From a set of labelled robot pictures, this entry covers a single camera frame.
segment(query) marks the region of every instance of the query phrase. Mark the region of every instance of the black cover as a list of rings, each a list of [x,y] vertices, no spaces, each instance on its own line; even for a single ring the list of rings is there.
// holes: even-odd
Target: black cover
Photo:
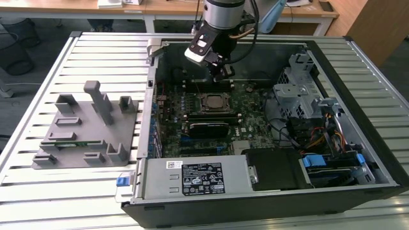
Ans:
[[[247,149],[248,165],[255,166],[259,183],[252,184],[255,191],[293,190],[312,188],[305,182],[299,159],[293,149]]]
[[[230,133],[230,125],[227,123],[198,123],[190,125],[191,138],[224,138]]]

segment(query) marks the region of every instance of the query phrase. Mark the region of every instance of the red wire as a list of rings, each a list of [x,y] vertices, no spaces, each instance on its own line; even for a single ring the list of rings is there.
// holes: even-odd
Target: red wire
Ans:
[[[316,127],[315,129],[313,129],[313,131],[312,131],[312,138],[311,138],[311,142],[313,141],[313,138],[315,138],[315,131],[316,130],[320,130],[320,129],[325,129],[324,127]]]

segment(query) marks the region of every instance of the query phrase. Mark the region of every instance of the desk leg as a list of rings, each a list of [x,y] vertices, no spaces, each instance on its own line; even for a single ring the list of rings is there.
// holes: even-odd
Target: desk leg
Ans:
[[[327,31],[331,27],[332,20],[333,18],[321,18],[321,23],[315,30],[315,36],[325,36]]]
[[[155,15],[144,15],[143,19],[146,21],[147,33],[155,33]]]

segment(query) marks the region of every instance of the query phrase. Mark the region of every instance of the cpu socket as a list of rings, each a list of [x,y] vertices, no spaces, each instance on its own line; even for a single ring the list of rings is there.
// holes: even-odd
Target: cpu socket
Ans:
[[[227,93],[203,93],[199,95],[204,114],[230,114],[234,112],[230,106],[231,96]]]

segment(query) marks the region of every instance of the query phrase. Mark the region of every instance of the sticker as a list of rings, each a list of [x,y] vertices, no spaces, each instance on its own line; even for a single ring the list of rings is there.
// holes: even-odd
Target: sticker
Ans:
[[[167,169],[182,169],[183,161],[167,161]]]
[[[126,13],[142,13],[142,11],[124,11]]]
[[[226,193],[222,163],[184,164],[182,173],[186,196]]]

